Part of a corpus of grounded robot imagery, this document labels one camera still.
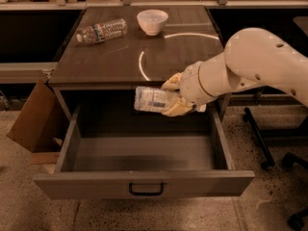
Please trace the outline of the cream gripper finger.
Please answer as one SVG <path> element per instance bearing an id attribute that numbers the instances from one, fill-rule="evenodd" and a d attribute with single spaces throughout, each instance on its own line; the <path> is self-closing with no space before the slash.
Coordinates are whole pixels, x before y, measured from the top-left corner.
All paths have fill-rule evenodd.
<path id="1" fill-rule="evenodd" d="M 193 103 L 177 94 L 169 95 L 165 100 L 165 107 L 162 111 L 164 116 L 183 116 L 193 109 Z"/>
<path id="2" fill-rule="evenodd" d="M 178 72 L 174 75 L 172 75 L 169 79 L 167 79 L 161 86 L 162 90 L 179 90 L 180 89 L 180 82 L 182 78 L 183 73 Z"/>

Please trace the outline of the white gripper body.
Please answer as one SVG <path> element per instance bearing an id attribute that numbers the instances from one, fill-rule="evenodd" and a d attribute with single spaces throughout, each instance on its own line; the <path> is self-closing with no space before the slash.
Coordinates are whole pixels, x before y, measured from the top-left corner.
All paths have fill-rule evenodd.
<path id="1" fill-rule="evenodd" d="M 200 83 L 199 70 L 201 65 L 202 62 L 189 65 L 182 72 L 180 79 L 181 96 L 196 106 L 202 106 L 215 100 L 215 97 L 203 89 Z"/>

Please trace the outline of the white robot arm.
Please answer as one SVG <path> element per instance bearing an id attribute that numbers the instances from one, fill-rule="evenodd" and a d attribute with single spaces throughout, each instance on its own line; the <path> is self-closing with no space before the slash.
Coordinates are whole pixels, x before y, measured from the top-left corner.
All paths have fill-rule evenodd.
<path id="1" fill-rule="evenodd" d="M 260 28 L 247 28 L 233 35 L 224 51 L 189 65 L 162 85 L 177 99 L 163 112 L 182 116 L 219 96 L 269 86 L 308 106 L 308 58 L 277 35 Z"/>

